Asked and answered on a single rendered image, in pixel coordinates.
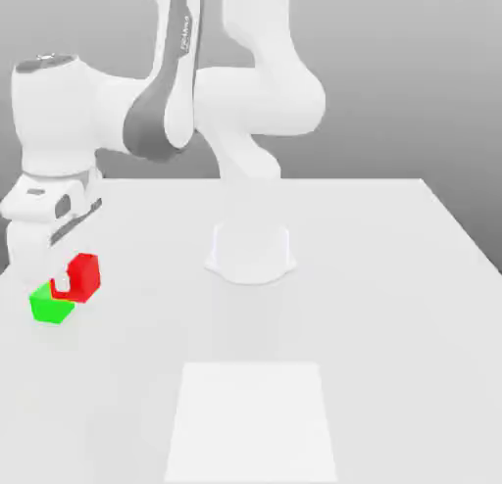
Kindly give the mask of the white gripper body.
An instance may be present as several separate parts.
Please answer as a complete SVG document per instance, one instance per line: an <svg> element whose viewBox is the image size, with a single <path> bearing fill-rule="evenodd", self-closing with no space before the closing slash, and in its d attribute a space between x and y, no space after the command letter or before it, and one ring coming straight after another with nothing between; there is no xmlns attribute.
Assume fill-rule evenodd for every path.
<svg viewBox="0 0 502 484"><path fill-rule="evenodd" d="M6 237L15 276L21 281L45 281L64 270L73 257L86 251L89 236L84 223L101 206L98 198L82 216L69 215L55 222L12 220Z"/></svg>

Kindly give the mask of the small red cube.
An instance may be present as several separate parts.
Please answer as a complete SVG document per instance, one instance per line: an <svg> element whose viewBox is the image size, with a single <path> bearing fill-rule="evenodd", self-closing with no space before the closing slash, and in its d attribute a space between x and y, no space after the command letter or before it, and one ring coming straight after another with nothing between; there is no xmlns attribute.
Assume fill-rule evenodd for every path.
<svg viewBox="0 0 502 484"><path fill-rule="evenodd" d="M93 254L79 253L69 262L67 275L70 282L68 291L58 290L55 279L50 280L52 298L74 303L86 303L101 285L98 257Z"/></svg>

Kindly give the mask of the small green cube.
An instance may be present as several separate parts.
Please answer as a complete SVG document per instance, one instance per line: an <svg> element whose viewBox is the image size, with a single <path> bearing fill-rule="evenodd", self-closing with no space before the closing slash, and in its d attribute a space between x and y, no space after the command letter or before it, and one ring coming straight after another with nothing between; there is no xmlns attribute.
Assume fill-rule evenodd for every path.
<svg viewBox="0 0 502 484"><path fill-rule="evenodd" d="M29 295L29 303L35 320L54 324L62 323L75 308L72 301L54 299L49 282Z"/></svg>

